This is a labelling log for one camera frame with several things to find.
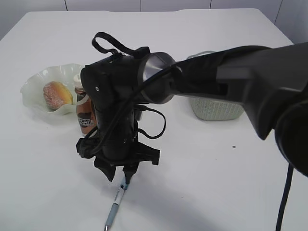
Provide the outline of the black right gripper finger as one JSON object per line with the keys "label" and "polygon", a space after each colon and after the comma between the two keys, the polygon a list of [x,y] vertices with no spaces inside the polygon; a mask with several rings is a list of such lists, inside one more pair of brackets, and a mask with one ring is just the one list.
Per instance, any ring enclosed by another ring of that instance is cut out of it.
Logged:
{"label": "black right gripper finger", "polygon": [[125,175],[125,183],[126,185],[130,184],[130,181],[133,177],[133,175],[137,172],[139,167],[139,163],[133,163],[123,166],[123,172]]}
{"label": "black right gripper finger", "polygon": [[96,157],[94,160],[94,166],[103,172],[110,182],[114,179],[117,164],[118,161],[116,160],[102,159],[99,157]]}

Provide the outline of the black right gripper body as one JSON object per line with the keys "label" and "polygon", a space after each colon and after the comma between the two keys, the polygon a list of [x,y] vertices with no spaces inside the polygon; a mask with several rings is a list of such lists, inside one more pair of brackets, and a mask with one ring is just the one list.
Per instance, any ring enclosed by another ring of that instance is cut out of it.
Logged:
{"label": "black right gripper body", "polygon": [[160,151],[138,141],[143,133],[138,120],[145,104],[161,102],[161,84],[157,81],[129,96],[147,79],[161,70],[161,53],[147,53],[142,58],[114,53],[81,71],[81,82],[93,101],[97,134],[80,140],[77,151],[86,159],[102,158],[118,161],[124,166],[143,161],[159,163]]}

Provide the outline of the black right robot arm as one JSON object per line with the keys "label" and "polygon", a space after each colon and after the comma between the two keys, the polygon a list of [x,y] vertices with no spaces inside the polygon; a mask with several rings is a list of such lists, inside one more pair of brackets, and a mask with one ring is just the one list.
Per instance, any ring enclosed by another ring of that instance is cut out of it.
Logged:
{"label": "black right robot arm", "polygon": [[94,103],[97,135],[76,145],[109,180],[122,166],[130,181],[141,161],[158,163],[159,151],[138,142],[139,113],[147,103],[193,96],[240,104],[257,135],[274,130],[288,163],[308,173],[308,45],[243,46],[176,62],[148,47],[99,48],[110,56],[85,66],[81,82]]}

